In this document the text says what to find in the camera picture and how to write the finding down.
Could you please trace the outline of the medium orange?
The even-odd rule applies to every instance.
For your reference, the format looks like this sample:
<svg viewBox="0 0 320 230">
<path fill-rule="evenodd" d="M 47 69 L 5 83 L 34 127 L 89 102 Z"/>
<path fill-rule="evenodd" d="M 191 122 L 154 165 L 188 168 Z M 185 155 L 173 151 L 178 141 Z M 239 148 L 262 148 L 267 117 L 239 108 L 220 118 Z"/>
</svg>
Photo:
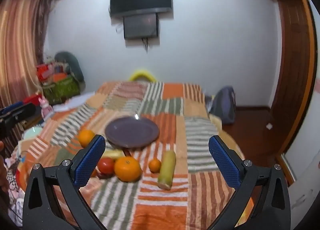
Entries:
<svg viewBox="0 0 320 230">
<path fill-rule="evenodd" d="M 78 133 L 78 140 L 83 148 L 87 147 L 94 137 L 95 133 L 92 130 L 81 130 Z"/>
</svg>

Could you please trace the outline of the red tomato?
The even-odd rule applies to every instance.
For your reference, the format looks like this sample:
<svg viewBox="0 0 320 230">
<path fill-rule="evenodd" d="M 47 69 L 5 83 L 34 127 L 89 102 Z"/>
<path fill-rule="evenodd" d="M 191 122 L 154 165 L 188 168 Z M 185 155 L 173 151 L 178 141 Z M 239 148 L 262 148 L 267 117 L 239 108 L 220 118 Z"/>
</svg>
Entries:
<svg viewBox="0 0 320 230">
<path fill-rule="evenodd" d="M 110 157 L 101 158 L 97 167 L 104 176 L 112 176 L 114 174 L 114 160 Z"/>
</svg>

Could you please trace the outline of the large yellow cane piece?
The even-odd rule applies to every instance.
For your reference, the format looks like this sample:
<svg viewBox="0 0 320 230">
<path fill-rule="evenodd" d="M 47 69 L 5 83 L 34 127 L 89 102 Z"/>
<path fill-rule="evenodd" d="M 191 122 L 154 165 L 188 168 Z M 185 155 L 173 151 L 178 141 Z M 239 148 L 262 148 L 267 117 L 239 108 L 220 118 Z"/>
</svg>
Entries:
<svg viewBox="0 0 320 230">
<path fill-rule="evenodd" d="M 124 157 L 125 154 L 120 149 L 114 149 L 114 150 L 105 150 L 102 158 L 112 158 L 113 160 L 118 160 L 121 157 Z"/>
</svg>

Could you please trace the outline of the large orange with sticker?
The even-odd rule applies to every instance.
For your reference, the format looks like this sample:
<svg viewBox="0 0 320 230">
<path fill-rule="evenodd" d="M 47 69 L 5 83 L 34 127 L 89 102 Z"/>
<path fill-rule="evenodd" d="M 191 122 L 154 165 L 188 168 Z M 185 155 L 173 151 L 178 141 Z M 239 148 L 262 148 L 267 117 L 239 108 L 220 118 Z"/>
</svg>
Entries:
<svg viewBox="0 0 320 230">
<path fill-rule="evenodd" d="M 141 177 L 142 169 L 135 158 L 125 156 L 116 160 L 114 164 L 114 173 L 120 181 L 136 182 Z"/>
</svg>

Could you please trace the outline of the small tangerine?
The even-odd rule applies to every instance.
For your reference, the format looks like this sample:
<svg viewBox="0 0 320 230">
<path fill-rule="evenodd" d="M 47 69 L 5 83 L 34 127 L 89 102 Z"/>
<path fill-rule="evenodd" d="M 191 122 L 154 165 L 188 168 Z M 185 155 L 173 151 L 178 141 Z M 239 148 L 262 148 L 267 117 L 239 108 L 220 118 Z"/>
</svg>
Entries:
<svg viewBox="0 0 320 230">
<path fill-rule="evenodd" d="M 151 160 L 149 162 L 149 170 L 150 170 L 150 172 L 154 173 L 154 174 L 155 173 L 159 173 L 160 169 L 161 169 L 161 165 L 162 165 L 161 161 L 158 160 L 157 158 Z"/>
</svg>

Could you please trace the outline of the pink bunny toy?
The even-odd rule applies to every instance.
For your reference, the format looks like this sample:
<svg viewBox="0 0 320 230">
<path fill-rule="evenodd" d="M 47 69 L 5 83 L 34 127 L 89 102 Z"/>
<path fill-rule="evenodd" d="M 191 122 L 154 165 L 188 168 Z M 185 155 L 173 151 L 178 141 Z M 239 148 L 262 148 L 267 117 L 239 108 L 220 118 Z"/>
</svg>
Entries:
<svg viewBox="0 0 320 230">
<path fill-rule="evenodd" d="M 52 114 L 54 113 L 54 110 L 50 105 L 49 101 L 44 96 L 39 98 L 39 103 L 41 107 L 41 116 L 43 120 L 46 121 L 48 118 L 52 116 Z"/>
</svg>

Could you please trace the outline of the green storage box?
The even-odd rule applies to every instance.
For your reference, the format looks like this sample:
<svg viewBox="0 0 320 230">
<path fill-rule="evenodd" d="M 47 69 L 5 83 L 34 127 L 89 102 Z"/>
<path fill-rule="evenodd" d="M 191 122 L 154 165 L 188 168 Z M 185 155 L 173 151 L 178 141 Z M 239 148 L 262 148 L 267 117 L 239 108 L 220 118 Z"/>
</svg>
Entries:
<svg viewBox="0 0 320 230">
<path fill-rule="evenodd" d="M 42 86 L 43 95 L 49 101 L 50 105 L 62 104 L 67 99 L 80 94 L 78 82 L 72 77 L 45 84 Z"/>
</svg>

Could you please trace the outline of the red box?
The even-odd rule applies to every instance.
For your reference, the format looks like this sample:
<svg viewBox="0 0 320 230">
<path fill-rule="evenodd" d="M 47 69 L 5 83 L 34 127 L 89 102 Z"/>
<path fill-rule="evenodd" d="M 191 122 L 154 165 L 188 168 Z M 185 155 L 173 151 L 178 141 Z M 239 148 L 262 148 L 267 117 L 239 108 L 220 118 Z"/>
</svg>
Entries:
<svg viewBox="0 0 320 230">
<path fill-rule="evenodd" d="M 40 82 L 45 81 L 54 74 L 55 64 L 53 62 L 49 64 L 40 64 L 36 66 L 37 78 Z"/>
</svg>

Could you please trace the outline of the grey neck pillow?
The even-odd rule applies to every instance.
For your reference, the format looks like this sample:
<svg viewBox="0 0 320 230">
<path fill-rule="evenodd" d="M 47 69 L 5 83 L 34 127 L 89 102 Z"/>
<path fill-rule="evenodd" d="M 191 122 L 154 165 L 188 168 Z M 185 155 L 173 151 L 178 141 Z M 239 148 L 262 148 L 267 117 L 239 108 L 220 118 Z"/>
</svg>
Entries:
<svg viewBox="0 0 320 230">
<path fill-rule="evenodd" d="M 68 72 L 75 77 L 78 82 L 84 82 L 84 75 L 77 58 L 70 52 L 61 51 L 55 54 L 55 61 L 68 65 Z"/>
</svg>

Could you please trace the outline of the striped pink curtain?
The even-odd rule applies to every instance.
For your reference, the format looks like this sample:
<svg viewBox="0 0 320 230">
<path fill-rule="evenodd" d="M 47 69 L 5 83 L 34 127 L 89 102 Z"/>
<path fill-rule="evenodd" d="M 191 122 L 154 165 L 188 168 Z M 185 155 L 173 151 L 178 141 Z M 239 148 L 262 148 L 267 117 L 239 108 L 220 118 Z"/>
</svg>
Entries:
<svg viewBox="0 0 320 230">
<path fill-rule="evenodd" d="M 1 2 L 1 107 L 23 100 L 41 88 L 36 67 L 43 63 L 53 1 Z"/>
</svg>

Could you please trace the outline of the grey backpack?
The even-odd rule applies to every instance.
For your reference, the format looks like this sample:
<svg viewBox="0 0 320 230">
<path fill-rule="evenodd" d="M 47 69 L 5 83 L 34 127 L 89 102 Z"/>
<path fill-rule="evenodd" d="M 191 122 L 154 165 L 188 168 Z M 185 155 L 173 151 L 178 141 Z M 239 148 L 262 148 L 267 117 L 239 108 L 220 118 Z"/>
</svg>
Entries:
<svg viewBox="0 0 320 230">
<path fill-rule="evenodd" d="M 223 124 L 235 122 L 236 101 L 232 86 L 223 87 L 213 98 L 210 114 L 221 119 Z"/>
</svg>

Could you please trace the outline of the dark purple plate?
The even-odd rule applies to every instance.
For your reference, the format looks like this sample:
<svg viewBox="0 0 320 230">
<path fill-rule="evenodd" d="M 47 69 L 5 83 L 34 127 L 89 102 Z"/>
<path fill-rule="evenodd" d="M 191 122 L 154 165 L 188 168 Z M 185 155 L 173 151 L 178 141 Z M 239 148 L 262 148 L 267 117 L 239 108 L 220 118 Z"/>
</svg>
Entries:
<svg viewBox="0 0 320 230">
<path fill-rule="evenodd" d="M 158 138 L 159 128 L 150 119 L 125 116 L 111 121 L 105 128 L 105 136 L 119 148 L 142 148 Z"/>
</svg>

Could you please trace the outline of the striped patchwork bedspread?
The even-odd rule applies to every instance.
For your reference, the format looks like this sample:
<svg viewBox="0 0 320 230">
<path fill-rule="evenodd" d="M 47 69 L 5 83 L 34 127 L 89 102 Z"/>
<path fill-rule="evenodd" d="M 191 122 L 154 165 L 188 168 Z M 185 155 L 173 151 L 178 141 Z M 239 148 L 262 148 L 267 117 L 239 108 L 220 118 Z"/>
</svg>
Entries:
<svg viewBox="0 0 320 230">
<path fill-rule="evenodd" d="M 155 122 L 159 137 L 130 154 L 142 168 L 135 183 L 117 177 L 94 177 L 81 194 L 108 229 L 206 229 L 223 210 L 234 190 L 227 186 L 208 150 L 218 129 L 210 121 L 199 85 L 163 82 L 106 82 L 79 107 L 58 112 L 23 152 L 16 185 L 26 188 L 35 163 L 45 167 L 71 159 L 80 150 L 78 132 L 103 135 L 114 119 L 139 115 Z M 170 190 L 157 186 L 159 173 L 149 162 L 176 154 Z"/>
</svg>

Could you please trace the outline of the brown wooden door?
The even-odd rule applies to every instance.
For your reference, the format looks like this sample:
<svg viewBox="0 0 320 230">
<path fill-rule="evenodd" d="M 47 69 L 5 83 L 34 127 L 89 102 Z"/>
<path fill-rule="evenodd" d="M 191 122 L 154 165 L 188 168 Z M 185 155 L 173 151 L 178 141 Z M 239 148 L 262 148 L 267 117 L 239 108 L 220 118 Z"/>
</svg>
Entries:
<svg viewBox="0 0 320 230">
<path fill-rule="evenodd" d="M 283 154 L 293 143 L 310 105 L 316 78 L 316 29 L 308 0 L 278 0 L 281 62 L 271 113 Z"/>
</svg>

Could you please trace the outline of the yellow object behind bed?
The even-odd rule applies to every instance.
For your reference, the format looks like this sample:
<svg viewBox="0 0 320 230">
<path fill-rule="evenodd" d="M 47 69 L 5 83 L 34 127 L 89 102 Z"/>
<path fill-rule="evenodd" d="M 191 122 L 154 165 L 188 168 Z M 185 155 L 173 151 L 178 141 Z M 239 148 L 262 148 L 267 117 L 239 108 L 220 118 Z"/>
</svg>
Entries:
<svg viewBox="0 0 320 230">
<path fill-rule="evenodd" d="M 147 81 L 156 82 L 157 79 L 147 70 L 139 69 L 131 74 L 129 81 Z"/>
</svg>

